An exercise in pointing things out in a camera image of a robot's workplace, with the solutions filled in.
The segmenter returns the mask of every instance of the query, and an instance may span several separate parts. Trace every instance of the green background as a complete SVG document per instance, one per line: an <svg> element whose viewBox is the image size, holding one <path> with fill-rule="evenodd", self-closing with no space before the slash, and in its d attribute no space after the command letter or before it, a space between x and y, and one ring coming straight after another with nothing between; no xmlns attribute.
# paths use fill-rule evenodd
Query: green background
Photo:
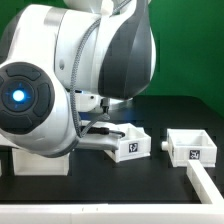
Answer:
<svg viewBox="0 0 224 224"><path fill-rule="evenodd" d="M0 0L0 35L25 6L63 0ZM187 95L224 116L224 1L152 0L157 63L144 95Z"/></svg>

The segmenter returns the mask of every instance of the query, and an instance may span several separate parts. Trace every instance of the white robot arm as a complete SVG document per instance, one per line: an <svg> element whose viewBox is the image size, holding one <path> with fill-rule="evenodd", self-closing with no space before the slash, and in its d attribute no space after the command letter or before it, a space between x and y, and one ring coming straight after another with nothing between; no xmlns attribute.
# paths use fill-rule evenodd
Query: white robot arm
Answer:
<svg viewBox="0 0 224 224"><path fill-rule="evenodd" d="M0 133L18 148L57 157L94 144L75 128L75 91L126 100L147 87L155 66L148 0L115 2L114 10L104 0L101 14L31 5L6 28ZM94 147L116 141L100 136Z"/></svg>

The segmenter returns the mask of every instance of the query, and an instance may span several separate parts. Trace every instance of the small white box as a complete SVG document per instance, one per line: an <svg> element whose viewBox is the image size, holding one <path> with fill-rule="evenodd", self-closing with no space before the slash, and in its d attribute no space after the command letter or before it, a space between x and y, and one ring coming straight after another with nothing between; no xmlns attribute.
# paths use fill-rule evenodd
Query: small white box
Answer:
<svg viewBox="0 0 224 224"><path fill-rule="evenodd" d="M132 124L117 125L125 137L119 140L119 149L105 152L116 162L150 156L151 137L145 134L143 128L136 128Z"/></svg>
<svg viewBox="0 0 224 224"><path fill-rule="evenodd" d="M45 158L29 152L13 149L13 166L16 176L63 175L69 170L69 154L58 158Z"/></svg>
<svg viewBox="0 0 224 224"><path fill-rule="evenodd" d="M174 167L187 166L188 160L199 160L204 167L215 167L217 147L205 130L167 129L162 143Z"/></svg>

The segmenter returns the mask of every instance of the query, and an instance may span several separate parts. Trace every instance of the black table surface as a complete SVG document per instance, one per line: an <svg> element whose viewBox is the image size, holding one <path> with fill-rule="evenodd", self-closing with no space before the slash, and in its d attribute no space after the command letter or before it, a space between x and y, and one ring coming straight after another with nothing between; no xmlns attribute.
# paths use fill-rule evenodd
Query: black table surface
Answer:
<svg viewBox="0 0 224 224"><path fill-rule="evenodd" d="M11 150L1 147L0 204L200 203L186 168L173 168L161 150L167 128L207 131L218 152L216 167L206 171L224 196L224 119L202 101L138 96L110 116L115 124L144 127L152 138L151 157L116 164L103 151L77 149L70 154L68 176L14 176Z"/></svg>

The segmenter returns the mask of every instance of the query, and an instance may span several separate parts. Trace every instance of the circular light ring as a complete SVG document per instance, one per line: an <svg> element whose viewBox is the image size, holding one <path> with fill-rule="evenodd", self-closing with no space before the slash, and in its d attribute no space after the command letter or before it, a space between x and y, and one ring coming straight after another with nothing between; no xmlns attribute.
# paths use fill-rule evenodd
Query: circular light ring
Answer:
<svg viewBox="0 0 224 224"><path fill-rule="evenodd" d="M25 99L25 93L18 89L14 91L12 97L16 102L22 102Z"/></svg>

